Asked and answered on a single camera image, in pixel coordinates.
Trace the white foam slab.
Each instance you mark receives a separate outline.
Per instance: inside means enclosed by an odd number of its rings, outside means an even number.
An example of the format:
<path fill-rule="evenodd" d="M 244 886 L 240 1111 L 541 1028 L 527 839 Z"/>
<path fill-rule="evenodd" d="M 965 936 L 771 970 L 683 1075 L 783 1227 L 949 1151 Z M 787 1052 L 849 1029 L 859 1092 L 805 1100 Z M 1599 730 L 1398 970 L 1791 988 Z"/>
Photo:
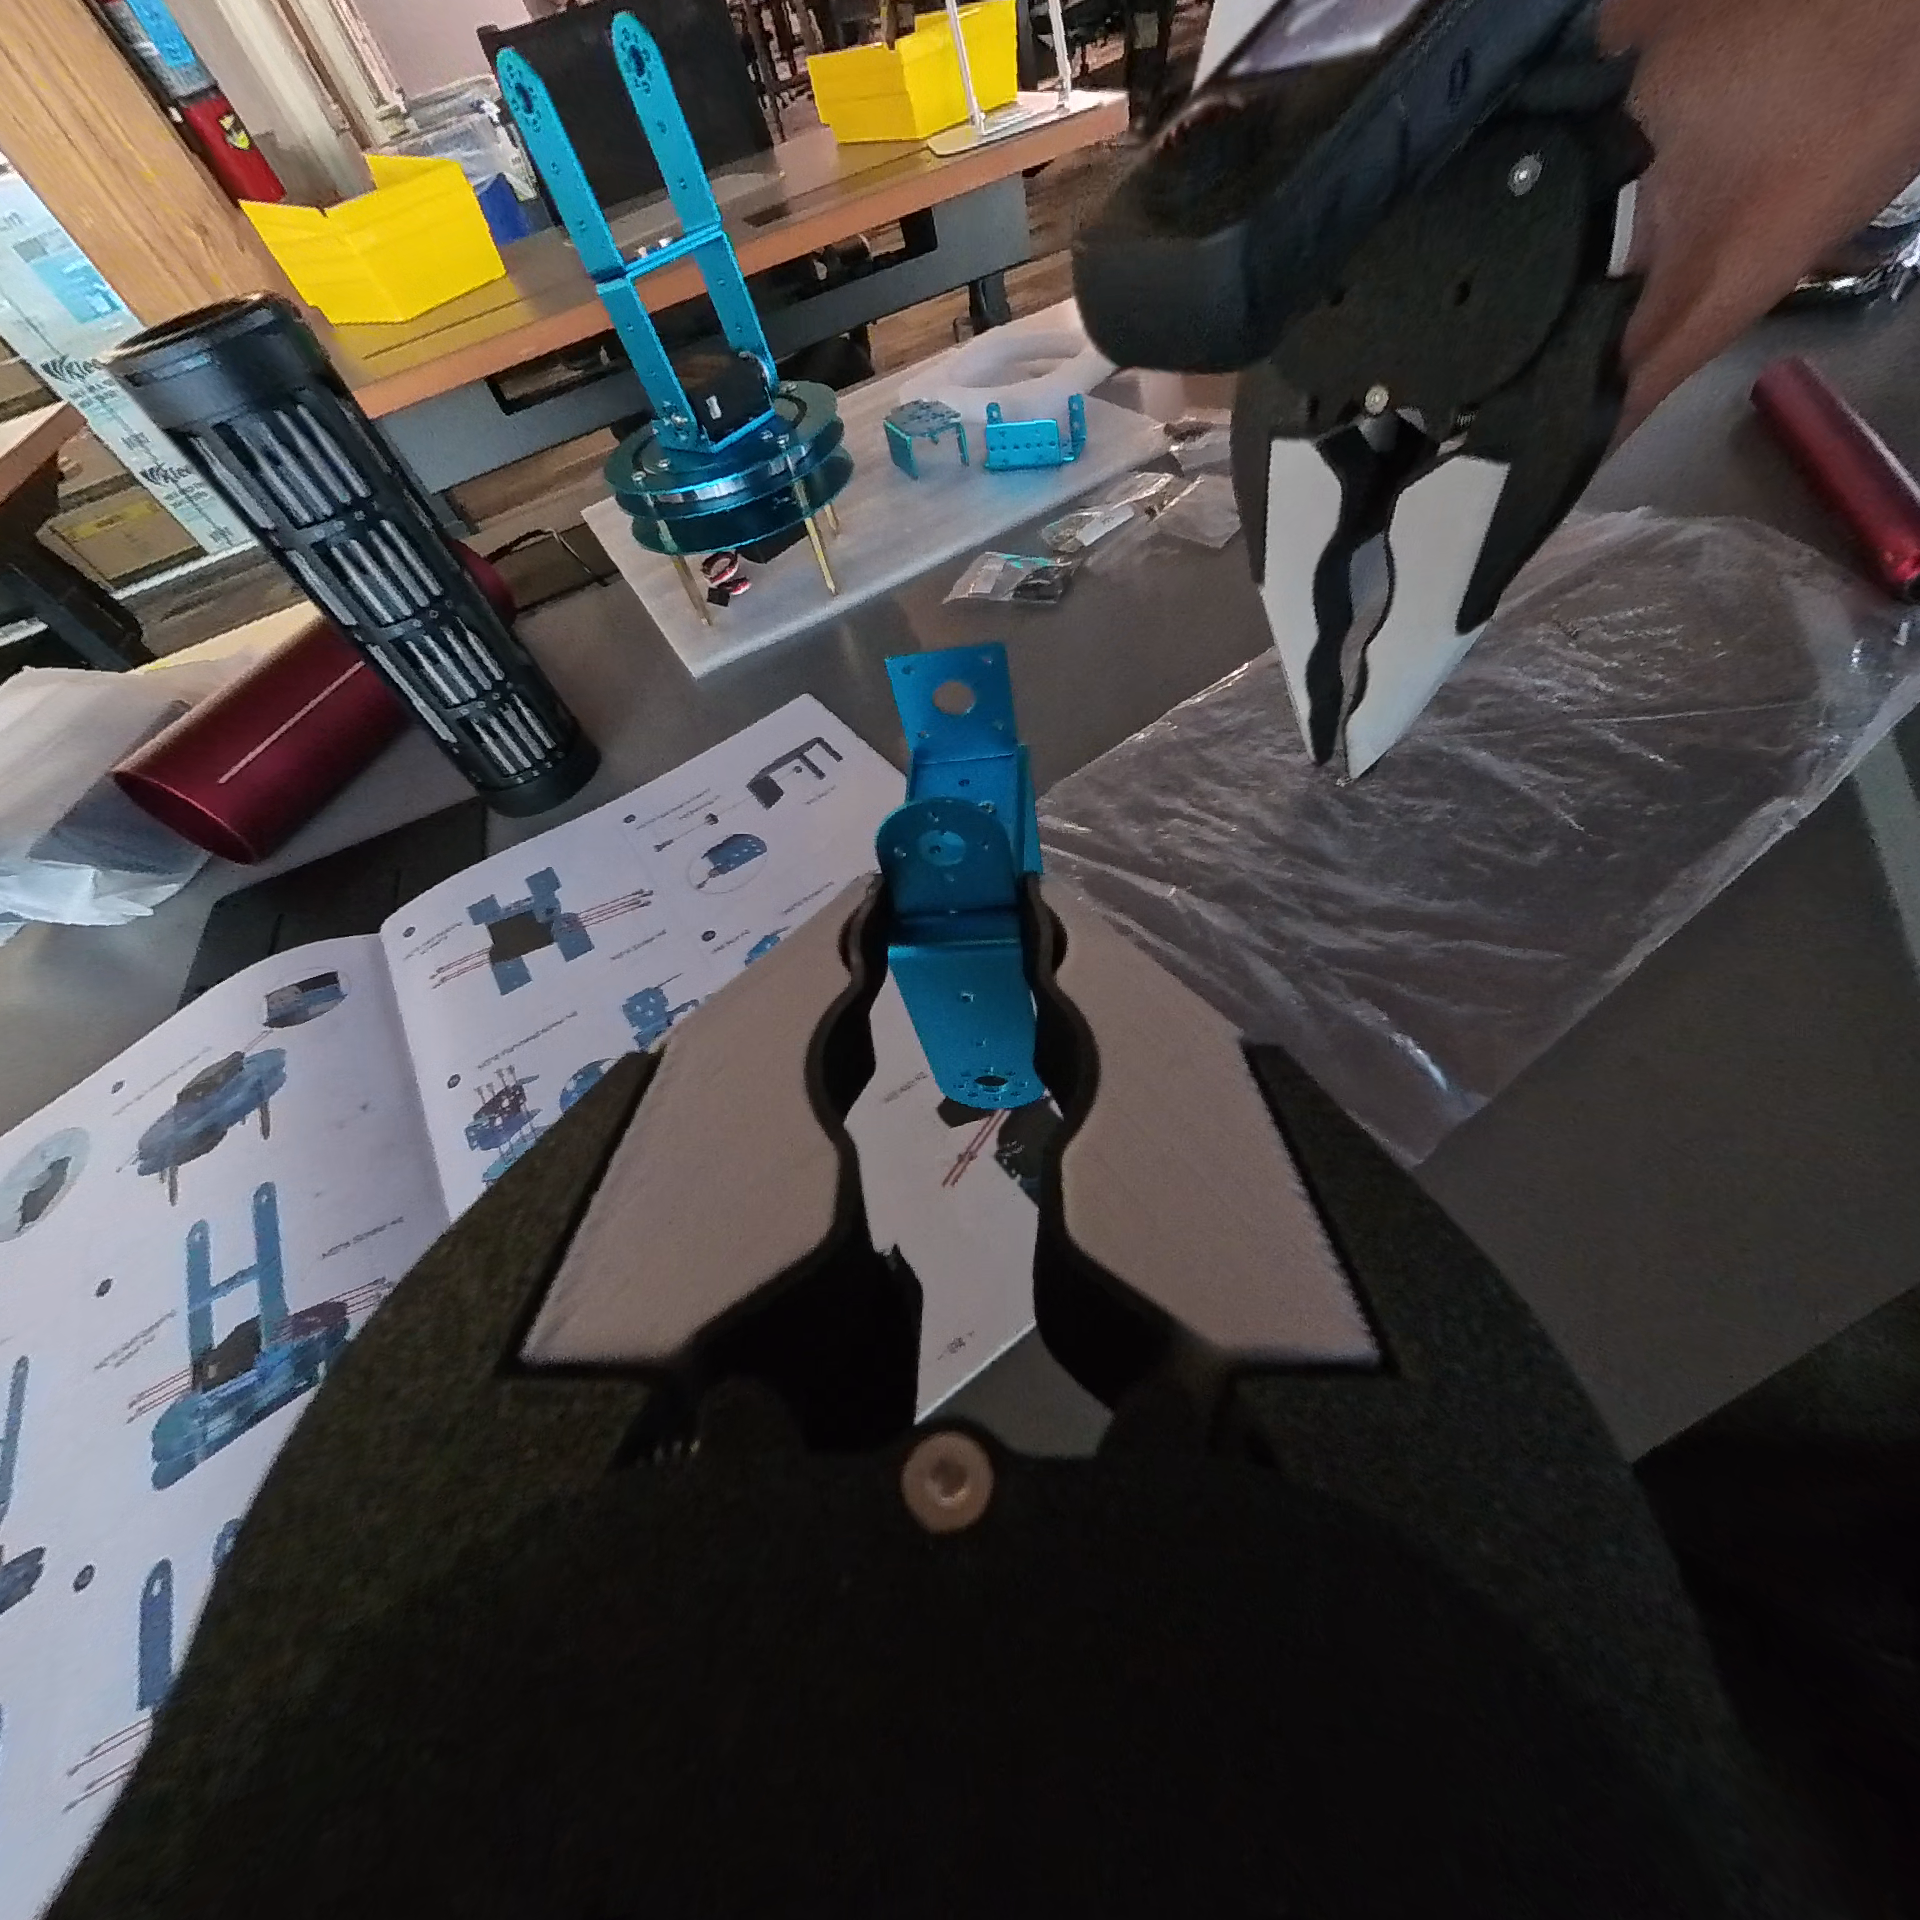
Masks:
<path fill-rule="evenodd" d="M 1163 421 L 1097 393 L 1087 402 L 1087 450 L 1065 468 L 984 474 L 978 466 L 961 466 L 945 441 L 917 453 L 912 480 L 890 462 L 884 444 L 884 416 L 894 397 L 894 385 L 869 384 L 841 402 L 853 480 L 834 503 L 841 529 L 827 540 L 837 595 L 827 592 L 803 540 L 779 561 L 758 568 L 746 596 L 699 620 L 671 559 L 634 540 L 631 519 L 615 501 L 605 497 L 583 512 L 583 525 L 688 675 L 702 679 L 803 636 L 928 569 L 949 581 L 965 559 L 1004 549 L 1024 523 L 1056 519 L 1083 492 L 1167 453 Z"/>

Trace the white foam packing piece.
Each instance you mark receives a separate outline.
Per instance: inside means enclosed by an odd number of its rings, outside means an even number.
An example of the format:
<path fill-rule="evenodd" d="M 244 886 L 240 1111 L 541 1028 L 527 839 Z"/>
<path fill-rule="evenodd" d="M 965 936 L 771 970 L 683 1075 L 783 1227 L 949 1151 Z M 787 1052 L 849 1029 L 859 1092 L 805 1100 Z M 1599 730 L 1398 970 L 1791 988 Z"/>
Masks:
<path fill-rule="evenodd" d="M 1095 393 L 1115 371 L 1075 329 L 1001 327 L 948 357 L 926 397 L 965 421 L 981 421 L 992 405 L 1012 421 L 1059 418 L 1073 397 Z"/>

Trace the black cylindrical bit holder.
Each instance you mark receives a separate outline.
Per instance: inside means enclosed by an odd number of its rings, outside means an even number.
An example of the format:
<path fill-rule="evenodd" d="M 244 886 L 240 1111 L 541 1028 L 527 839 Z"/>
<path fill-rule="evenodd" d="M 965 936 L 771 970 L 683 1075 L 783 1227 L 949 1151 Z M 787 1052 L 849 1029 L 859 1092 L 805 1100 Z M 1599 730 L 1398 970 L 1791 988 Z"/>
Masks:
<path fill-rule="evenodd" d="M 143 329 L 101 370 L 496 814 L 531 819 L 589 786 L 589 734 L 286 301 Z"/>

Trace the slim red metal cylinder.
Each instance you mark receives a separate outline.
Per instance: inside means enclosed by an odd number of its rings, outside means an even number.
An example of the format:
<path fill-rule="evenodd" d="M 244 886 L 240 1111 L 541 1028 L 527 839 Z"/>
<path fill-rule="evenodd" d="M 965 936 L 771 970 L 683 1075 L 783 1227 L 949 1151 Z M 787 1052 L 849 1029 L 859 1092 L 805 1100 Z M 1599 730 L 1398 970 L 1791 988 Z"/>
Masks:
<path fill-rule="evenodd" d="M 1917 599 L 1917 476 L 1805 359 L 1777 359 L 1751 406 L 1821 505 L 1857 543 L 1869 575 Z"/>

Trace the person's right hand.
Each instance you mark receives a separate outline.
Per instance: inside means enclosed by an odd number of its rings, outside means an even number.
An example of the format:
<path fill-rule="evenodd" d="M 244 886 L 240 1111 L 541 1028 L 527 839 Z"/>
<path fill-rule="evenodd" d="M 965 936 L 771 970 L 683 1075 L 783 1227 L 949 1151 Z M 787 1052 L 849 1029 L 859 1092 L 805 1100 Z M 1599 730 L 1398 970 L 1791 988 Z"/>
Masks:
<path fill-rule="evenodd" d="M 1606 4 L 1638 60 L 1639 179 L 1615 444 L 1917 178 L 1916 4 Z"/>

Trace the person's dark clothing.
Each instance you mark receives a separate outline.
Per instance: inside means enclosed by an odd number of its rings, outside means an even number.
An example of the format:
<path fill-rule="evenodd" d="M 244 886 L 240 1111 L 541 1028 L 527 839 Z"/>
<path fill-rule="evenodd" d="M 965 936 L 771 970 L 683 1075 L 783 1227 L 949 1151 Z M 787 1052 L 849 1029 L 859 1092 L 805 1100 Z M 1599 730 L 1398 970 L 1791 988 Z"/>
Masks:
<path fill-rule="evenodd" d="M 1849 1917 L 1917 1916 L 1917 1295 L 1635 1473 Z"/>

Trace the assembly instruction manual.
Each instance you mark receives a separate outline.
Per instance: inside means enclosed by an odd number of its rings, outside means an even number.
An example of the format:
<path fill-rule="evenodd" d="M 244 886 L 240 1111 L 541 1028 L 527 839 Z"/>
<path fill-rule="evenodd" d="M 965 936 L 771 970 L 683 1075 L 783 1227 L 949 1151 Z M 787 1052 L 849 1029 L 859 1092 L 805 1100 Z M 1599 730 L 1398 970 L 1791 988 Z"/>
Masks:
<path fill-rule="evenodd" d="M 4 1916 L 132 1777 L 263 1477 L 428 1246 L 876 865 L 803 696 L 373 933 L 298 933 L 4 1140 Z"/>

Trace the blue perforated plate bracket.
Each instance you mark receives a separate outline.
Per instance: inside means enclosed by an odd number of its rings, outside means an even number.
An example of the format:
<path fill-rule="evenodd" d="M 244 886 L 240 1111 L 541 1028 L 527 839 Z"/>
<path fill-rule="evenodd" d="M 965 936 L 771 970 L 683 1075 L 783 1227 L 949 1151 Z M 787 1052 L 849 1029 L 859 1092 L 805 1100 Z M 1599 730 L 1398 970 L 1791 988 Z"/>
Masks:
<path fill-rule="evenodd" d="M 1087 453 L 1087 397 L 1068 397 L 1068 418 L 1012 421 L 992 398 L 984 406 L 984 468 L 991 474 L 1035 474 L 1079 462 Z"/>

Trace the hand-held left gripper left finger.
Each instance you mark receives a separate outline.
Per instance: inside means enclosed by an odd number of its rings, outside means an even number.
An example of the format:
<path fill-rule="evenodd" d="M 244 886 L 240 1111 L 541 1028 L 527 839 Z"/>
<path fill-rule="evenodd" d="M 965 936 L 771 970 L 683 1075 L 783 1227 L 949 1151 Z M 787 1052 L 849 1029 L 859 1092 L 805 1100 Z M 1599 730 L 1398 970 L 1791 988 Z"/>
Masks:
<path fill-rule="evenodd" d="M 898 1373 L 849 1119 L 878 1073 L 884 886 L 859 877 L 671 1029 L 560 1258 L 523 1357 Z"/>

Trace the grey desk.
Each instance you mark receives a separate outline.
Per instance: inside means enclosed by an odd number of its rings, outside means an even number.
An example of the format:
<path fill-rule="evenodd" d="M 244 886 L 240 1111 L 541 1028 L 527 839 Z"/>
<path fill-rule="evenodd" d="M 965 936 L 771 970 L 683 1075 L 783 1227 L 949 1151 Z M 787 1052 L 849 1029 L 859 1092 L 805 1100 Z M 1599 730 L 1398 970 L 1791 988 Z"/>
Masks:
<path fill-rule="evenodd" d="M 1854 572 L 1749 390 L 1805 357 L 1917 461 L 1917 301 L 1762 323 L 1614 458 L 1590 517 L 1734 517 Z M 1056 609 L 942 601 L 920 575 L 827 628 L 690 679 L 620 585 L 535 616 L 599 727 L 585 806 L 805 690 L 880 753 L 880 660 L 1012 648 L 1044 798 L 1267 658 L 1235 552 L 1092 572 Z M 1827 802 L 1422 1162 L 1421 1179 L 1527 1295 L 1624 1452 L 1691 1428 L 1917 1285 L 1917 710 Z"/>

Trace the wooden workbench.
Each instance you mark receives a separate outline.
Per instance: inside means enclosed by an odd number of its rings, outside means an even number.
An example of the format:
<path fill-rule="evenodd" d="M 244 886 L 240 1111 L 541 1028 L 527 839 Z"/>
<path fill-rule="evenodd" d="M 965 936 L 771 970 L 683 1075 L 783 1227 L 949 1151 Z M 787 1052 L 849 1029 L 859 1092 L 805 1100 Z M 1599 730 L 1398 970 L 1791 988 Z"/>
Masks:
<path fill-rule="evenodd" d="M 936 250 L 932 294 L 1021 265 L 1029 254 L 1024 178 L 1126 131 L 1088 113 L 974 156 L 916 142 L 842 147 L 823 128 L 719 170 L 715 191 L 746 277 L 765 277 L 837 240 L 926 215 Z M 506 252 L 508 277 L 406 323 L 319 321 L 319 341 L 373 421 L 396 418 L 601 335 L 609 318 L 573 244 L 547 230 Z"/>

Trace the white crumpled plastic sheet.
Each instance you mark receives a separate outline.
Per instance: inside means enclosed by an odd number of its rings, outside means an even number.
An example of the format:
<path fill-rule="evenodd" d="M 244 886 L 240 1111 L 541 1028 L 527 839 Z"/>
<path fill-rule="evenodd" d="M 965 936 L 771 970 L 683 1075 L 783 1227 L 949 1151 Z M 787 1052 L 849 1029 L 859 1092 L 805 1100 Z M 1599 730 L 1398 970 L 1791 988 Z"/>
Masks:
<path fill-rule="evenodd" d="M 29 926 L 128 926 L 206 866 L 113 771 L 234 678 L 215 660 L 123 675 L 29 666 L 5 679 L 4 941 Z"/>

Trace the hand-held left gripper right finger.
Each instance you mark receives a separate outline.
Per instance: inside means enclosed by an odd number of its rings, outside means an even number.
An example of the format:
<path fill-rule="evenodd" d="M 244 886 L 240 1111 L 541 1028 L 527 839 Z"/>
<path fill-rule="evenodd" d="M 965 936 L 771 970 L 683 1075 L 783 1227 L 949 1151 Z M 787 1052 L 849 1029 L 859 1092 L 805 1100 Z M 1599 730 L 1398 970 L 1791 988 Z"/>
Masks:
<path fill-rule="evenodd" d="M 1092 1039 L 1092 1103 L 1059 1168 L 1071 1253 L 1230 1361 L 1378 1364 L 1235 1025 L 1068 884 L 1040 900 Z"/>

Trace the red fire extinguisher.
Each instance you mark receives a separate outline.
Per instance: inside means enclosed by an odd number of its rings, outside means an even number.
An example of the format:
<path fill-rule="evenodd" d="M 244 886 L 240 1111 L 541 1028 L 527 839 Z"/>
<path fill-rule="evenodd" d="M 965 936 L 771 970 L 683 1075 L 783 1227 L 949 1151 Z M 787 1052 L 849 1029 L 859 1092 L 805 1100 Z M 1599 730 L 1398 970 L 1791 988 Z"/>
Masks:
<path fill-rule="evenodd" d="M 179 131 L 203 159 L 230 203 L 283 203 L 286 187 L 275 167 L 234 111 L 227 93 L 211 84 L 174 100 Z"/>

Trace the large red striped tube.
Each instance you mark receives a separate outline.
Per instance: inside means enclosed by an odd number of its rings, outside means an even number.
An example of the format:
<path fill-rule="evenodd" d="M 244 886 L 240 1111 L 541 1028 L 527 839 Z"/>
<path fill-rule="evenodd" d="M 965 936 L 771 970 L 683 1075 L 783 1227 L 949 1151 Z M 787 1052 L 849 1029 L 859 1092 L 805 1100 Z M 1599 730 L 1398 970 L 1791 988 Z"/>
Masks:
<path fill-rule="evenodd" d="M 111 779 L 187 845 L 252 866 L 357 781 L 416 715 L 323 616 L 305 613 L 230 686 Z"/>

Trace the small teal metal bracket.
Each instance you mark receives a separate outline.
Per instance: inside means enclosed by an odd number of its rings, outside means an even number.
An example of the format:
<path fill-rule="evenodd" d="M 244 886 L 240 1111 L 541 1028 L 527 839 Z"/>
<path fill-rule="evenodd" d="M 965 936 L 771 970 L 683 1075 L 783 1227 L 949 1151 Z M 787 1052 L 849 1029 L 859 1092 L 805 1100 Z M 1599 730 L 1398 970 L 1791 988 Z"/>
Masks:
<path fill-rule="evenodd" d="M 962 468 L 970 468 L 970 440 L 962 416 L 936 398 L 916 397 L 898 402 L 884 418 L 885 448 L 894 466 L 910 480 L 920 480 L 917 450 L 952 441 Z"/>

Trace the clear plastic bag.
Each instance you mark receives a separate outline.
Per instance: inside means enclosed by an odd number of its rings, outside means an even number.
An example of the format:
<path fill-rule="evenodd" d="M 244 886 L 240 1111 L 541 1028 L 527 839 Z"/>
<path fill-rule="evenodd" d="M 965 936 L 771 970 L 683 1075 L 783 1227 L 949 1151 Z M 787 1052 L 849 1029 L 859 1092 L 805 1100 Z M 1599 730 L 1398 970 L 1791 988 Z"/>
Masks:
<path fill-rule="evenodd" d="M 1916 605 L 1751 519 L 1579 515 L 1361 781 L 1261 658 L 1059 781 L 1045 869 L 1418 1166 L 1916 707 Z"/>

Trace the scattered small parts bags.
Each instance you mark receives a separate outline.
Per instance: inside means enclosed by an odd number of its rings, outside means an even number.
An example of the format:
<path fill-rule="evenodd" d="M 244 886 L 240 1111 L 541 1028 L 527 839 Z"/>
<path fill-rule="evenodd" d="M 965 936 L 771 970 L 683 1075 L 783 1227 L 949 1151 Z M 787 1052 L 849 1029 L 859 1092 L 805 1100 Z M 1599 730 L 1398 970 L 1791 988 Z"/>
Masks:
<path fill-rule="evenodd" d="M 1088 572 L 1156 565 L 1178 549 L 1222 553 L 1242 536 L 1224 412 L 1167 429 L 1167 461 L 1097 490 L 1040 528 L 1032 552 L 984 552 L 948 601 L 1056 605 Z"/>

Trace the blue metal bracket assembly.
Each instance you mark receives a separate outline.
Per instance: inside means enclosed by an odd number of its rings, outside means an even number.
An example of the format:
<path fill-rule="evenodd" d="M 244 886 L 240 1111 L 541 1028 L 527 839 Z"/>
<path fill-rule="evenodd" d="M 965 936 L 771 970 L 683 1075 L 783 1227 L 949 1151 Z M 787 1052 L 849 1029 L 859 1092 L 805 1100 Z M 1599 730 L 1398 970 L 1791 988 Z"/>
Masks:
<path fill-rule="evenodd" d="M 1024 948 L 1040 819 L 1001 643 L 889 664 L 910 750 L 878 830 L 889 974 L 938 1092 L 974 1111 L 1044 1100 Z"/>

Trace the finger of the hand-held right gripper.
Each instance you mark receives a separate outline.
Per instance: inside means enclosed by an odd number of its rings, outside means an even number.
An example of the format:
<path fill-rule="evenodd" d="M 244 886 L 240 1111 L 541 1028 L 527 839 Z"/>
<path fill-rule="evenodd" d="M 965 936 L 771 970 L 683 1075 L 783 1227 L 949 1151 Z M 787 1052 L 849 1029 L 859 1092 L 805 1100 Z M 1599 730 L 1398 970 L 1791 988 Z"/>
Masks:
<path fill-rule="evenodd" d="M 1262 609 L 1306 750 L 1333 766 L 1345 715 L 1361 433 L 1277 440 L 1262 517 Z"/>
<path fill-rule="evenodd" d="M 1465 658 L 1485 616 L 1460 620 L 1509 462 L 1454 453 L 1409 481 L 1354 561 L 1356 613 L 1341 651 L 1337 773 L 1364 779 Z"/>

